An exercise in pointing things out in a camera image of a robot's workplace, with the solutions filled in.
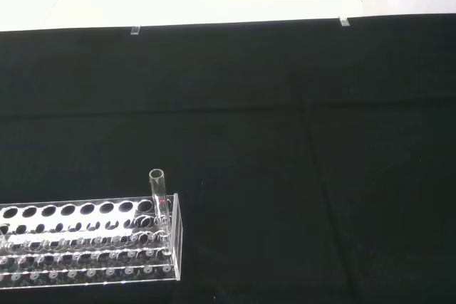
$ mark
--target circular hole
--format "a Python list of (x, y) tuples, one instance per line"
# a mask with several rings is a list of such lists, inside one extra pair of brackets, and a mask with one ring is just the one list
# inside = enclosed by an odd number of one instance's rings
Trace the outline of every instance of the circular hole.
[(60, 213), (62, 214), (62, 216), (68, 216), (68, 215), (71, 215), (72, 213), (74, 213), (75, 210), (76, 210), (76, 207), (73, 204), (67, 204), (62, 207), (62, 210)]
[(0, 233), (2, 233), (3, 235), (5, 235), (6, 233), (8, 233), (8, 226), (5, 224), (3, 226), (0, 226)]
[(95, 206), (92, 203), (84, 204), (79, 211), (82, 215), (89, 215), (95, 210)]
[(130, 201), (122, 202), (119, 206), (119, 211), (121, 211), (123, 213), (126, 213), (126, 212), (130, 211), (131, 209), (133, 209), (133, 203)]
[(56, 206), (45, 206), (41, 211), (41, 215), (45, 217), (52, 216), (56, 212), (56, 210)]
[(100, 228), (100, 222), (97, 222), (96, 224), (88, 224), (86, 230), (87, 231), (96, 231), (99, 228)]
[(44, 225), (43, 224), (39, 224), (38, 226), (36, 226), (35, 231), (38, 234), (39, 233), (43, 233), (44, 232)]
[(16, 228), (16, 234), (24, 234), (27, 230), (26, 225), (22, 224)]
[(90, 254), (81, 255), (79, 257), (79, 259), (78, 259), (78, 262), (79, 263), (84, 263), (84, 264), (90, 263)]
[(43, 263), (46, 265), (52, 265), (54, 262), (54, 257), (53, 256), (45, 256)]
[(113, 230), (119, 227), (119, 221), (111, 223), (111, 221), (106, 222), (105, 229)]
[(44, 246), (45, 246), (45, 243), (43, 241), (34, 241), (28, 245), (27, 249), (30, 252), (35, 252), (35, 251), (40, 251), (41, 249), (44, 248)]
[(151, 209), (152, 209), (152, 202), (149, 201), (148, 199), (144, 199), (138, 204), (139, 211), (146, 212)]
[(37, 210), (37, 208), (35, 206), (28, 206), (22, 212), (22, 216), (23, 217), (32, 217), (33, 215), (36, 214), (36, 210)]
[(157, 179), (163, 177), (163, 170), (161, 169), (154, 169), (149, 173), (150, 178)]
[(4, 212), (3, 212), (3, 217), (5, 219), (10, 219), (11, 217), (15, 217), (15, 215), (17, 214), (17, 208), (15, 206), (11, 207), (11, 208), (7, 208)]
[(110, 213), (113, 209), (114, 209), (114, 204), (112, 204), (111, 202), (106, 202), (101, 205), (100, 213), (107, 214), (107, 213)]
[(146, 228), (146, 227), (150, 226), (151, 223), (152, 223), (152, 220), (150, 219), (150, 217), (145, 217), (144, 219), (142, 219), (140, 221), (140, 227)]
[(129, 228), (131, 225), (131, 220), (127, 220), (123, 223), (123, 228), (127, 229)]
[(63, 265), (71, 265), (72, 262), (73, 262), (73, 256), (71, 254), (65, 254), (62, 259), (60, 260), (60, 262), (63, 264)]
[(147, 243), (147, 234), (143, 234), (140, 236), (140, 243), (143, 245)]

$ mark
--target clear plastic clip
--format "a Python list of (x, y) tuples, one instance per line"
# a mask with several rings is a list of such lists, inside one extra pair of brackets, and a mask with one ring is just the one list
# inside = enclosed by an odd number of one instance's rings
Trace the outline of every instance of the clear plastic clip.
[(339, 17), (339, 21), (341, 21), (342, 26), (350, 26), (350, 22), (346, 17)]
[(130, 35), (139, 35), (139, 34), (140, 34), (140, 29), (141, 29), (141, 25), (133, 26), (133, 27), (131, 28), (131, 33), (130, 33)]

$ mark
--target rack hole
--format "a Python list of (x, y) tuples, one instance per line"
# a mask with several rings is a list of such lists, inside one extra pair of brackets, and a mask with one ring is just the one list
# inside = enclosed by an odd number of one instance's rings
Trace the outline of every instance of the rack hole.
[(30, 207), (24, 209), (22, 216), (23, 217), (32, 217), (33, 215), (36, 214), (37, 210), (38, 209), (35, 206), (30, 206)]
[(43, 233), (44, 232), (44, 225), (43, 224), (39, 224), (38, 226), (36, 226), (36, 229), (35, 229), (35, 232), (36, 233)]
[(43, 215), (45, 217), (49, 217), (49, 216), (54, 215), (56, 210), (57, 210), (56, 206), (45, 206), (43, 208), (43, 210), (41, 211), (41, 215)]
[(99, 228), (100, 228), (100, 222), (97, 222), (96, 224), (88, 224), (87, 227), (86, 227), (86, 230), (88, 230), (88, 231), (96, 231)]
[(25, 224), (22, 224), (16, 228), (16, 234), (24, 234), (27, 230), (27, 227)]
[(142, 219), (140, 221), (140, 227), (146, 228), (146, 227), (150, 226), (151, 223), (152, 223), (152, 220), (150, 219), (150, 217), (145, 217), (144, 219)]
[(123, 228), (130, 228), (130, 225), (131, 225), (131, 220), (127, 220), (123, 223)]
[(131, 209), (133, 209), (133, 203), (130, 201), (125, 201), (119, 206), (119, 211), (123, 213), (129, 212)]
[(62, 214), (62, 216), (68, 216), (68, 215), (71, 215), (72, 213), (74, 213), (75, 210), (76, 210), (76, 207), (73, 204), (67, 204), (66, 206), (63, 206), (63, 208), (61, 210), (61, 214)]
[(3, 217), (5, 219), (10, 219), (11, 217), (15, 217), (16, 214), (17, 214), (17, 208), (16, 207), (11, 207), (11, 208), (6, 209), (3, 212)]
[(139, 211), (146, 212), (151, 209), (152, 209), (152, 202), (149, 201), (148, 199), (144, 199), (138, 204)]
[(102, 214), (107, 214), (110, 213), (114, 209), (114, 204), (111, 202), (107, 202), (101, 205), (100, 207), (100, 213)]
[(144, 245), (145, 243), (147, 243), (147, 240), (148, 240), (147, 234), (142, 234), (142, 235), (140, 236), (140, 243), (141, 243), (142, 245)]
[(8, 230), (9, 230), (9, 228), (8, 228), (8, 226), (7, 226), (6, 224), (3, 225), (3, 226), (0, 226), (0, 232), (1, 232), (3, 235), (5, 235), (6, 233), (8, 233)]
[(106, 222), (105, 228), (108, 230), (113, 230), (119, 227), (119, 221), (111, 223), (111, 221)]
[(95, 210), (95, 206), (92, 203), (84, 204), (79, 211), (82, 215), (89, 215)]

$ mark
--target black fabric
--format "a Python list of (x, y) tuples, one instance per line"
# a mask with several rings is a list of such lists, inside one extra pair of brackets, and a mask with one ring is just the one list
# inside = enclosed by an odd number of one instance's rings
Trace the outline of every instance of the black fabric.
[(159, 167), (184, 225), (178, 283), (2, 300), (453, 303), (456, 17), (350, 22), (0, 34), (1, 202)]

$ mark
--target black cloth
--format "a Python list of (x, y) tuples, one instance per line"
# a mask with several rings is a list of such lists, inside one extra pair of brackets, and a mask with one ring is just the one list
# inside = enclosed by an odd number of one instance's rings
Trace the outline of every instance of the black cloth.
[(184, 226), (180, 282), (2, 301), (453, 303), (456, 17), (350, 22), (1, 33), (1, 203), (159, 167)]

